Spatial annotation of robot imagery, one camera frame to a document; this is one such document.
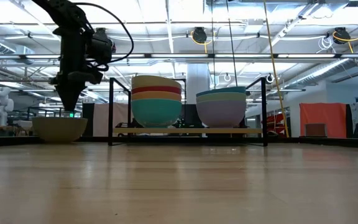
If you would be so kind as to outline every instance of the humanoid robot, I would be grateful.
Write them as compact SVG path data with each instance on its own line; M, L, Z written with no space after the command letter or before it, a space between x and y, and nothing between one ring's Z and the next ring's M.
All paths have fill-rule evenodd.
M0 126L7 125L7 112L12 112L14 102L9 99L11 89L8 87L0 87Z

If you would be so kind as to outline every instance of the black metal rack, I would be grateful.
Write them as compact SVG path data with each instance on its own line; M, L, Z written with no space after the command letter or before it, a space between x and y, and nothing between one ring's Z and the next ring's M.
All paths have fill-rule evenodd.
M160 141L172 141L175 142L177 139L180 139L182 142L229 142L229 143L245 143L245 142L259 142L263 144L263 147L268 145L268 136L267 136L267 98L266 98L266 78L262 77L250 84L246 87L247 90L249 90L251 87L253 87L255 84L260 83L261 85L261 94L262 94L262 137L261 138L217 138L217 139L211 139L211 138L162 138L162 137L131 137L131 134L129 133L126 137L119 137L114 138L113 137L113 101L114 101L114 83L117 83L125 92L128 93L128 126L130 128L130 125L132 123L131 121L131 91L128 90L122 83L120 83L115 78L110 78L109 81L109 124L108 124L108 145L113 146L113 141L118 140L119 142L160 142Z

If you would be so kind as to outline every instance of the wooden shelf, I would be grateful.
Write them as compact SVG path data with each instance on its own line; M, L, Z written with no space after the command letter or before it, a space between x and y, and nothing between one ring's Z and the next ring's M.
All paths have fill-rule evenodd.
M113 133L262 134L260 128L114 128Z

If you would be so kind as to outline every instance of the yellow bowl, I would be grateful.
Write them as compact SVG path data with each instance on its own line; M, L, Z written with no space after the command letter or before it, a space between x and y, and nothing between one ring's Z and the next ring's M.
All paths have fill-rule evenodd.
M132 100L166 99L181 101L181 95L166 91L145 91L132 94Z
M46 142L70 143L84 133L85 118L32 118L32 127L40 139Z
M153 75L141 75L132 78L132 89L148 86L172 86L176 88L181 88L180 83L169 78Z

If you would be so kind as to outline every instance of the stacked bowls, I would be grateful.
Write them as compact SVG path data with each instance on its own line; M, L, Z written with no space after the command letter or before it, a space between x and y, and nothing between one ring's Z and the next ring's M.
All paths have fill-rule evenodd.
M181 113L181 85L169 78L142 75L132 78L132 113L145 128L166 128Z
M246 114L246 88L230 87L197 94L197 113L210 128L233 128Z

